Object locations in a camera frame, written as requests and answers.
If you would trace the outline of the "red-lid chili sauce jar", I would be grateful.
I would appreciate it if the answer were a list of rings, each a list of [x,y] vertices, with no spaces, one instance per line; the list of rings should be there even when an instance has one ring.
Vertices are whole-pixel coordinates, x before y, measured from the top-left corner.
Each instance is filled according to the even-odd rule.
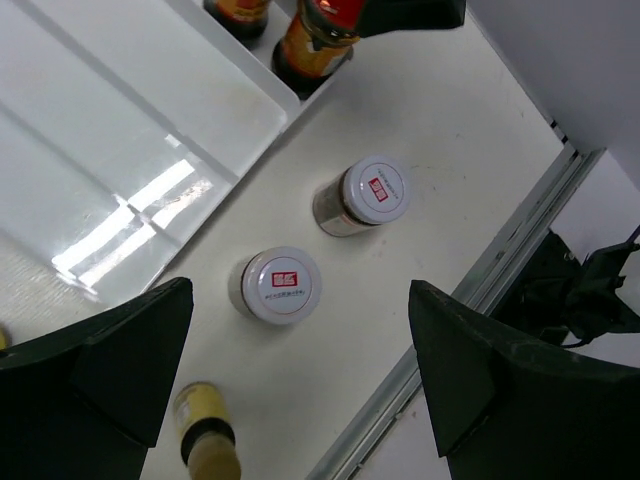
[[[204,0],[203,9],[234,38],[251,49],[268,23],[269,0]]]

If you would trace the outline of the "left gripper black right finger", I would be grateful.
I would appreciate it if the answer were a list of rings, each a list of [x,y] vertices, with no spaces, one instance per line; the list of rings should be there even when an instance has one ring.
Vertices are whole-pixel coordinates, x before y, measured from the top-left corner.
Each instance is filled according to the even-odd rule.
[[[408,316],[438,454],[455,479],[635,479],[639,372],[551,345],[423,280]]]

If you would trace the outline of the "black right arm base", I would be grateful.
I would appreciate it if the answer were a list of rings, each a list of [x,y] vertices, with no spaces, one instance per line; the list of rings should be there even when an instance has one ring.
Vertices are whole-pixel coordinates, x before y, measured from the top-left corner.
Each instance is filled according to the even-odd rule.
[[[493,310],[495,320],[565,349],[605,334],[635,334],[639,314],[616,295],[629,257],[639,252],[639,231],[579,262],[548,233]]]

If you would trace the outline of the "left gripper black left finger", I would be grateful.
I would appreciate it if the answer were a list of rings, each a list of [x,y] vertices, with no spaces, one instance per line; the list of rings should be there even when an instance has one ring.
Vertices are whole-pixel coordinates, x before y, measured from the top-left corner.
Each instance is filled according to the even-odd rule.
[[[4,479],[137,479],[193,312],[177,277],[1,353]]]

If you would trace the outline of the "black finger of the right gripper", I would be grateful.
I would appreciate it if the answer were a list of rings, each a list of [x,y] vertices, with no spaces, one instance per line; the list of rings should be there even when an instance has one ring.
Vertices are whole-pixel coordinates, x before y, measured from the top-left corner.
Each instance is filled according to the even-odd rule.
[[[394,31],[438,31],[461,27],[465,0],[373,0],[361,11],[355,31],[362,38]]]

